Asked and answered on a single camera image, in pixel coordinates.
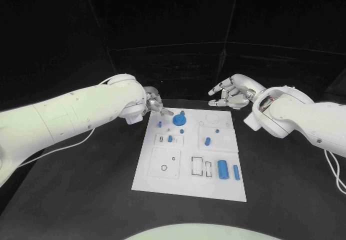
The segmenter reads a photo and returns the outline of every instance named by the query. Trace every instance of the blue object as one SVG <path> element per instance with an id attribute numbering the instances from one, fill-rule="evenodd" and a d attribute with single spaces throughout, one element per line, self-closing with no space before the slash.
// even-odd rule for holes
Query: blue object
<path id="1" fill-rule="evenodd" d="M 225 160 L 218 161 L 218 177 L 220 179 L 230 179 L 228 162 Z"/>
<path id="2" fill-rule="evenodd" d="M 205 139 L 205 145 L 207 145 L 207 146 L 211 145 L 211 138 L 209 138 L 209 137 Z"/>
<path id="3" fill-rule="evenodd" d="M 241 180 L 241 178 L 240 178 L 240 172 L 238 172 L 238 166 L 234 165 L 234 166 L 233 166 L 233 169 L 234 169 L 235 180 Z"/>
<path id="4" fill-rule="evenodd" d="M 178 114 L 175 117 L 173 117 L 173 123 L 175 125 L 178 126 L 184 126 L 186 124 L 186 113 L 185 111 L 181 112 L 181 114 Z"/>

